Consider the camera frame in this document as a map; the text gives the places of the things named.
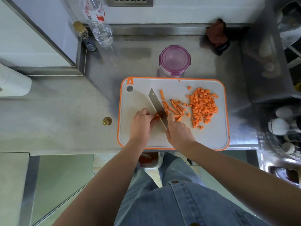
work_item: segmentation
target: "white cutting board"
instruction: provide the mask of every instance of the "white cutting board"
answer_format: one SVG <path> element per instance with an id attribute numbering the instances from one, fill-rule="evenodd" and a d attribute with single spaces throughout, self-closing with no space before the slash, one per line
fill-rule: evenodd
<path id="1" fill-rule="evenodd" d="M 186 95 L 191 95 L 198 88 L 209 89 L 219 98 L 215 99 L 215 104 L 219 108 L 218 114 L 214 114 L 209 124 L 200 122 L 204 126 L 201 130 L 198 127 L 192 127 L 191 118 L 186 114 L 192 114 L 191 107 L 185 107 L 185 116 L 181 122 L 190 128 L 195 139 L 205 146 L 215 149 L 224 150 L 230 143 L 228 128 L 228 114 L 226 104 L 226 94 L 224 85 L 215 79 L 172 79 L 172 78 L 146 78 L 146 77 L 129 77 L 123 80 L 120 89 L 119 117 L 117 140 L 124 147 L 129 141 L 131 122 L 137 111 L 147 108 L 150 113 L 156 113 L 156 110 L 148 97 L 149 91 L 153 88 L 156 96 L 162 103 L 160 90 L 163 90 L 165 101 L 172 108 L 171 99 L 180 100 L 182 103 L 188 103 Z M 166 128 L 163 122 L 158 121 L 152 130 L 150 140 L 146 149 L 174 149 L 167 140 Z"/>

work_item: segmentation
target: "purple lid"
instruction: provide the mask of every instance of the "purple lid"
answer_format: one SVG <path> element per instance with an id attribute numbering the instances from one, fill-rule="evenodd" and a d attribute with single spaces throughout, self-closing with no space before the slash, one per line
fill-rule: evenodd
<path id="1" fill-rule="evenodd" d="M 171 74 L 180 75 L 191 65 L 190 54 L 179 45 L 170 45 L 159 55 L 159 65 Z"/>

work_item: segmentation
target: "shirt button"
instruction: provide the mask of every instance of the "shirt button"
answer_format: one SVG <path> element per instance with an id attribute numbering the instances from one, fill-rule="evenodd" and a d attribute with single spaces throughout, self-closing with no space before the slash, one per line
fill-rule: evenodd
<path id="1" fill-rule="evenodd" d="M 200 226 L 200 224 L 197 222 L 194 222 L 194 223 L 191 223 L 190 226 Z"/>

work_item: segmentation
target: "person's left hand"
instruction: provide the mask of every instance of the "person's left hand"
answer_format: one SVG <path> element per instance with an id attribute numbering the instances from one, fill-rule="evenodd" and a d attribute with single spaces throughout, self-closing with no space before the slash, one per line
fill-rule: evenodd
<path id="1" fill-rule="evenodd" d="M 138 111 L 132 120 L 130 140 L 137 140 L 146 146 L 150 139 L 153 125 L 156 122 L 156 120 L 153 120 L 154 117 L 155 114 L 150 114 L 147 108 Z"/>

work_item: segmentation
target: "denim shirt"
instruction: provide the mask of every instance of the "denim shirt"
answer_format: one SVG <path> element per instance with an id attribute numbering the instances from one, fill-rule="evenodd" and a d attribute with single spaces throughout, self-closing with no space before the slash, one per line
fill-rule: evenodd
<path id="1" fill-rule="evenodd" d="M 268 225 L 216 191 L 190 181 L 171 181 L 152 191 L 146 191 L 147 186 L 127 195 L 117 214 L 116 226 Z"/>

